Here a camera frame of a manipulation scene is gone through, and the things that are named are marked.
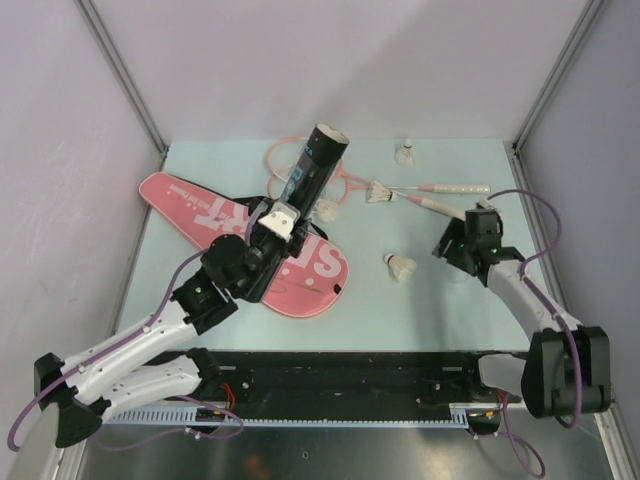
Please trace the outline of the black shuttlecock tube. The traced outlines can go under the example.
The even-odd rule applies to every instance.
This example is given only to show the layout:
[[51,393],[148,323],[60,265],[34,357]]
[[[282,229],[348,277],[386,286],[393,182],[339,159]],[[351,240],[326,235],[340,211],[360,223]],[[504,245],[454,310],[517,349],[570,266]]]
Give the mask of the black shuttlecock tube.
[[326,124],[313,128],[279,196],[298,212],[299,222],[310,216],[349,143],[346,135]]

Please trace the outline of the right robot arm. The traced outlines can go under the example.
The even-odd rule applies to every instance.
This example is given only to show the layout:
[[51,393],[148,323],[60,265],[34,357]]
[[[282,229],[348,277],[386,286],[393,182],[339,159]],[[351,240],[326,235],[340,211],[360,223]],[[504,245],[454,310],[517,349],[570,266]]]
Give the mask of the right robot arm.
[[525,355],[482,355],[478,366],[461,376],[463,393],[473,401],[486,400],[496,389],[514,394],[535,418],[606,411],[611,404],[607,334],[583,325],[551,298],[502,236],[496,211],[472,209],[450,221],[433,250],[498,297],[530,342]]

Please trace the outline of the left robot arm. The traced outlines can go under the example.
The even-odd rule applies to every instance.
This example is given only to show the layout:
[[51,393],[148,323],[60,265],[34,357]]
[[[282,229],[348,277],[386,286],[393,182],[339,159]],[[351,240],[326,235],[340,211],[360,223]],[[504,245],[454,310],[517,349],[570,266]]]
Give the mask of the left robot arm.
[[300,254],[308,235],[309,206],[280,198],[257,199],[244,235],[225,234],[195,254],[201,263],[181,286],[170,284],[148,318],[92,349],[62,359],[47,353],[34,363],[34,400],[58,408],[58,448],[93,435],[114,401],[106,391],[171,347],[196,338],[238,310],[260,302],[282,263]]

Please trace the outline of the white shuttlecock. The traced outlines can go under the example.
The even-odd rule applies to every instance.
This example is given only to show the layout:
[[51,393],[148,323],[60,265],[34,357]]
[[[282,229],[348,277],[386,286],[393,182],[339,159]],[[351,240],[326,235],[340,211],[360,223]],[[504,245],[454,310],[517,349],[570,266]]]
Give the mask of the white shuttlecock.
[[391,189],[385,187],[377,181],[372,181],[367,188],[367,203],[388,203],[393,202],[395,199],[396,194]]
[[414,165],[413,141],[407,138],[394,154],[396,163],[403,167],[411,167]]
[[389,274],[397,282],[407,281],[415,272],[417,264],[411,258],[402,257],[396,254],[386,254],[383,261],[388,268]]
[[332,200],[320,199],[314,207],[314,213],[322,223],[331,223],[338,216],[339,205]]

